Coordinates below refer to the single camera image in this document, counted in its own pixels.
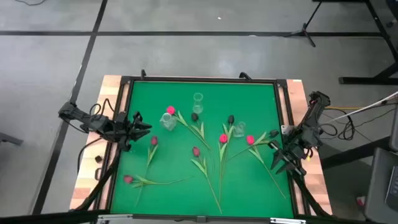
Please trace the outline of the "grey office chair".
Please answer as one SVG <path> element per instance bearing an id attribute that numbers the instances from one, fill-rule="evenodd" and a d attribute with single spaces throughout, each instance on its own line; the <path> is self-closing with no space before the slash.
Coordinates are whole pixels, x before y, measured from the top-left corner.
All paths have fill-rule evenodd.
<path id="1" fill-rule="evenodd" d="M 387 147 L 375 148 L 371 168 L 364 216 L 373 222 L 398 224 L 398 106 Z"/>

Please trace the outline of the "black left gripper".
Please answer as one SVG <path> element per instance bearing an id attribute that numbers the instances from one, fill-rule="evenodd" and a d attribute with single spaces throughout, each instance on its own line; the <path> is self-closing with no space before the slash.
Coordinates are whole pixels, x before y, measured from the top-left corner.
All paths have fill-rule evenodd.
<path id="1" fill-rule="evenodd" d="M 137 141 L 150 133 L 152 125 L 145 123 L 135 123 L 134 118 L 132 121 L 128 120 L 127 113 L 120 112 L 115 122 L 115 140 L 119 144 L 122 151 L 130 151 L 130 141 Z"/>

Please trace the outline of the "ribbed narrow-neck glass vase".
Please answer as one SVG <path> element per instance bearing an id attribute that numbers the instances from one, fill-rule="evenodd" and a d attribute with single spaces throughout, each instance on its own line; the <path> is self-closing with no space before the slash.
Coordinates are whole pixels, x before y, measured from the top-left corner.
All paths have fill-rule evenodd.
<path id="1" fill-rule="evenodd" d="M 245 127 L 246 127 L 246 123 L 243 121 L 238 122 L 235 126 L 234 126 L 234 131 L 233 131 L 233 136 L 235 138 L 241 138 L 245 135 Z"/>

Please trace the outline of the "pink artificial tulip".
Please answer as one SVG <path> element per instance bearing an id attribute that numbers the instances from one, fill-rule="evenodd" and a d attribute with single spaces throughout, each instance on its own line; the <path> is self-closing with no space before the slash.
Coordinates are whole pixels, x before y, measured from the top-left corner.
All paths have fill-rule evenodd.
<path id="1" fill-rule="evenodd" d="M 184 125 L 187 129 L 189 129 L 204 145 L 205 147 L 211 151 L 210 145 L 205 140 L 205 129 L 204 123 L 200 123 L 199 125 L 188 124 L 182 114 L 177 111 L 173 106 L 168 106 L 166 108 L 166 113 L 170 114 L 174 117 L 179 123 Z"/>
<path id="2" fill-rule="evenodd" d="M 224 169 L 224 156 L 226 147 L 228 145 L 228 136 L 222 134 L 219 138 L 219 157 L 220 157 L 220 174 L 219 174 L 219 200 L 222 196 L 222 179 L 223 179 L 223 169 Z"/>
<path id="3" fill-rule="evenodd" d="M 272 176 L 271 171 L 268 169 L 268 167 L 266 166 L 264 160 L 262 159 L 261 154 L 260 154 L 260 152 L 259 152 L 259 150 L 257 148 L 257 142 L 255 141 L 254 137 L 253 136 L 247 136 L 246 137 L 246 141 L 247 141 L 247 143 L 249 145 L 249 152 L 251 154 L 253 154 L 259 160 L 259 162 L 263 165 L 263 167 L 265 168 L 265 170 L 269 174 L 269 177 L 273 181 L 274 185 L 277 187 L 277 189 L 280 192 L 280 194 L 283 196 L 283 198 L 286 198 L 285 194 L 283 193 L 283 191 L 279 187 L 278 183 L 276 182 L 276 180 Z"/>

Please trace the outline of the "black floor bar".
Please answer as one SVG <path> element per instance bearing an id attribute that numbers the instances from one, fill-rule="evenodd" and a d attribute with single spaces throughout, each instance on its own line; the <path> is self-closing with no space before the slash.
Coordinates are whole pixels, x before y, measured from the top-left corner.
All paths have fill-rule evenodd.
<path id="1" fill-rule="evenodd" d="M 381 148 L 391 152 L 398 152 L 398 136 L 388 136 L 377 141 L 347 150 L 345 152 L 326 157 L 324 159 L 321 159 L 321 164 L 323 169 L 329 169 L 332 167 L 347 164 L 353 161 L 373 156 L 376 148 Z"/>

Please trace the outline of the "dark red artificial tulip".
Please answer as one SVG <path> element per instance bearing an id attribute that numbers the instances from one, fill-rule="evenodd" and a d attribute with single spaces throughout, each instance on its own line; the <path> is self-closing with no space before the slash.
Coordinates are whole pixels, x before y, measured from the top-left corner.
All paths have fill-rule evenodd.
<path id="1" fill-rule="evenodd" d="M 208 174 L 208 169 L 207 169 L 207 164 L 206 164 L 206 158 L 201 156 L 201 150 L 198 147 L 193 147 L 192 149 L 193 152 L 193 156 L 194 159 L 191 159 L 191 161 L 195 164 L 195 166 L 203 173 L 203 175 L 205 176 L 205 179 L 208 183 L 208 186 L 211 190 L 211 194 L 215 200 L 215 203 L 218 207 L 218 210 L 220 211 L 220 213 L 222 213 L 222 208 L 221 205 L 217 199 L 217 196 L 215 194 L 214 188 L 211 184 L 210 178 L 209 178 L 209 174 Z"/>
<path id="2" fill-rule="evenodd" d="M 173 180 L 171 182 L 154 182 L 152 180 L 145 179 L 145 178 L 143 178 L 143 177 L 141 177 L 139 175 L 137 175 L 135 177 L 130 176 L 130 175 L 125 175 L 123 177 L 123 181 L 126 184 L 131 184 L 133 188 L 138 188 L 138 187 L 143 187 L 145 185 L 169 185 L 169 184 L 174 184 L 174 183 L 177 183 L 177 182 L 181 182 L 183 180 L 187 180 L 189 178 L 190 177 L 185 177 L 185 178 L 182 178 L 182 179 Z"/>
<path id="3" fill-rule="evenodd" d="M 146 164 L 146 169 L 144 172 L 144 178 L 146 178 L 146 176 L 147 176 L 149 166 L 150 166 L 151 161 L 156 153 L 157 148 L 158 148 L 158 137 L 152 136 L 151 140 L 150 140 L 150 147 L 148 148 L 148 152 L 147 152 L 147 164 Z M 141 194 L 142 194 L 142 190 L 143 190 L 143 186 L 144 186 L 144 183 L 142 182 L 141 186 L 139 187 L 139 193 L 137 196 L 135 206 L 137 206 L 139 203 L 139 200 L 140 200 Z"/>

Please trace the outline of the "black desk frame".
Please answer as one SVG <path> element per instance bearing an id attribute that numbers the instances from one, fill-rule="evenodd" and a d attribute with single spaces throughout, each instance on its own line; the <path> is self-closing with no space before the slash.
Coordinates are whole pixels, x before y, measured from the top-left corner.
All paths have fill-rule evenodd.
<path id="1" fill-rule="evenodd" d="M 319 6 L 324 2 L 332 3 L 360 3 L 365 4 L 369 10 L 371 17 L 373 18 L 380 37 L 383 38 L 387 44 L 391 54 L 394 58 L 394 63 L 385 68 L 383 71 L 375 75 L 374 77 L 339 77 L 338 81 L 343 85 L 398 85 L 398 78 L 391 78 L 394 74 L 398 73 L 398 51 L 394 48 L 391 38 L 385 26 L 382 24 L 380 17 L 378 16 L 375 8 L 371 4 L 370 0 L 312 0 L 313 2 L 319 2 Z"/>

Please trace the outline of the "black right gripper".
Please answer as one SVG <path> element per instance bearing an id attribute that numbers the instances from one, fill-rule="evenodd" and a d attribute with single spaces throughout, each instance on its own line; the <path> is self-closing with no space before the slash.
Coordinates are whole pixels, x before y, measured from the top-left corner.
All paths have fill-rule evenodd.
<path id="1" fill-rule="evenodd" d="M 279 163 L 283 163 L 277 170 L 276 174 L 281 172 L 294 171 L 298 175 L 305 176 L 307 171 L 303 168 L 301 160 L 310 159 L 312 150 L 306 149 L 296 142 L 289 143 L 284 147 L 280 147 L 276 140 L 272 140 L 267 144 L 274 149 L 271 169 L 274 169 Z"/>

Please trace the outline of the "grey furniture foot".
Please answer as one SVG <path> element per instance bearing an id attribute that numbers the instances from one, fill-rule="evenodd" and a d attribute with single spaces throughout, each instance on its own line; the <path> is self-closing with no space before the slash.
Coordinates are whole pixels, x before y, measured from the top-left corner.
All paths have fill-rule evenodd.
<path id="1" fill-rule="evenodd" d="M 20 146 L 24 141 L 0 132 L 0 143 L 2 142 L 8 142 Z"/>

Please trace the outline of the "black tripod stand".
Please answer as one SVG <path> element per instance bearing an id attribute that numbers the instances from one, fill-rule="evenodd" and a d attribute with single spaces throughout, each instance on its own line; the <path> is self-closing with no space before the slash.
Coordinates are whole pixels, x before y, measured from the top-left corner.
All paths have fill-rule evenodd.
<path id="1" fill-rule="evenodd" d="M 310 37 L 310 34 L 307 31 L 307 27 L 308 25 L 311 23 L 313 17 L 315 16 L 315 14 L 317 13 L 318 9 L 320 8 L 322 2 L 320 1 L 315 10 L 312 12 L 312 15 L 310 16 L 310 18 L 308 19 L 307 22 L 303 23 L 302 28 L 300 30 L 296 30 L 295 32 L 290 32 L 287 35 L 285 35 L 284 37 L 299 37 L 299 36 L 304 36 L 307 38 L 307 40 L 310 42 L 310 45 L 312 47 L 316 47 L 314 41 L 312 40 L 312 38 Z"/>

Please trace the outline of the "white rod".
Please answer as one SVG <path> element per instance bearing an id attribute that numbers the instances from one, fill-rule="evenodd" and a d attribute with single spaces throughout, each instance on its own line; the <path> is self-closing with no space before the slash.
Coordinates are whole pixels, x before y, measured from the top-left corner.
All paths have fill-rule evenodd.
<path id="1" fill-rule="evenodd" d="M 375 102 L 375 103 L 373 103 L 373 104 L 371 104 L 371 105 L 362 107 L 362 108 L 360 108 L 360 109 L 356 109 L 356 110 L 354 110 L 354 111 L 352 111 L 352 112 L 350 112 L 350 113 L 348 113 L 348 114 L 339 116 L 339 117 L 337 117 L 337 118 L 333 118 L 333 119 L 331 119 L 331 120 L 329 120 L 329 121 L 326 121 L 326 123 L 331 123 L 331 122 L 337 121 L 337 120 L 339 120 L 339 119 L 345 118 L 345 117 L 347 117 L 347 116 L 351 116 L 351 115 L 354 115 L 354 114 L 363 112 L 363 111 L 365 111 L 365 110 L 367 110 L 367 109 L 370 109 L 370 108 L 379 106 L 379 105 L 382 104 L 383 101 L 390 100 L 390 99 L 392 99 L 392 98 L 395 97 L 395 96 L 398 96 L 398 91 L 396 91 L 395 93 L 393 93 L 393 94 L 391 94 L 391 95 L 389 95 L 389 96 L 387 96 L 387 97 L 385 97 L 385 98 L 383 98 L 383 99 L 381 99 L 381 100 L 379 100 L 379 101 L 377 101 L 377 102 Z"/>

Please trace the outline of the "slim flared glass vase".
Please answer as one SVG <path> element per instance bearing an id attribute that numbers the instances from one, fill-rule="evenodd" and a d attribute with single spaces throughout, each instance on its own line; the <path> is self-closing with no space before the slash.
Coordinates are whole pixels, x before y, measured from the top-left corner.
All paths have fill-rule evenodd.
<path id="1" fill-rule="evenodd" d="M 203 111 L 203 94 L 202 93 L 195 93 L 193 95 L 193 112 L 196 114 L 200 114 Z"/>

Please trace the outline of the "silver frame bracket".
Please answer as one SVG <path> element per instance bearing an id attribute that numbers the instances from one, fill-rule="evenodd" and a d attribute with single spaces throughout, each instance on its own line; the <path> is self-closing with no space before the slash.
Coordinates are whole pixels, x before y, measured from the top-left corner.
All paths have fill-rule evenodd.
<path id="1" fill-rule="evenodd" d="M 107 214 L 98 215 L 96 224 L 109 224 L 111 221 L 132 220 L 133 214 Z"/>
<path id="2" fill-rule="evenodd" d="M 307 224 L 307 221 L 289 218 L 270 218 L 270 224 Z"/>

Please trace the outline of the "round cut-glass vase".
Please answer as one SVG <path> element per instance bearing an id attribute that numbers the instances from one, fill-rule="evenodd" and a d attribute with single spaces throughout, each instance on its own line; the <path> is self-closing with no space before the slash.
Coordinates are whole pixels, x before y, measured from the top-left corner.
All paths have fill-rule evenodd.
<path id="1" fill-rule="evenodd" d="M 172 131 L 177 124 L 177 120 L 173 115 L 164 113 L 160 119 L 160 124 L 168 131 Z"/>

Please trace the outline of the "green table mat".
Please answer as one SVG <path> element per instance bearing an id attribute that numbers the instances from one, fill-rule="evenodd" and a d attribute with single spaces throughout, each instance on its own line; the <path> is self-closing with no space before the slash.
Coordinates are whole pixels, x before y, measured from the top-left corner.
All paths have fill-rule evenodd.
<path id="1" fill-rule="evenodd" d="M 160 124 L 168 106 L 173 106 L 188 124 L 194 113 L 193 95 L 203 94 L 203 111 L 198 114 L 204 123 L 205 145 L 184 125 L 177 121 L 172 131 Z M 259 160 L 249 152 L 229 159 L 245 149 L 246 136 L 258 139 L 264 132 L 280 128 L 277 97 L 271 84 L 245 83 L 186 83 L 186 82 L 135 82 L 129 105 L 130 113 L 140 112 L 144 121 L 152 125 L 150 134 L 131 144 L 131 150 L 122 152 L 111 204 L 112 213 L 145 215 L 204 215 L 215 217 L 268 218 L 293 216 L 290 182 L 286 173 L 271 173 L 286 198 L 278 191 Z M 228 143 L 226 164 L 222 179 L 222 196 L 219 200 L 219 138 L 228 126 L 228 116 L 246 123 L 245 135 L 235 138 L 233 131 Z M 125 175 L 144 177 L 147 152 L 152 136 L 158 137 L 158 148 L 145 179 L 154 182 L 171 182 L 169 185 L 145 185 L 135 206 L 139 187 L 123 181 Z M 206 158 L 209 178 L 222 213 L 218 210 L 203 173 L 191 161 L 192 149 L 198 147 Z M 272 149 L 257 147 L 268 169 L 272 162 Z"/>

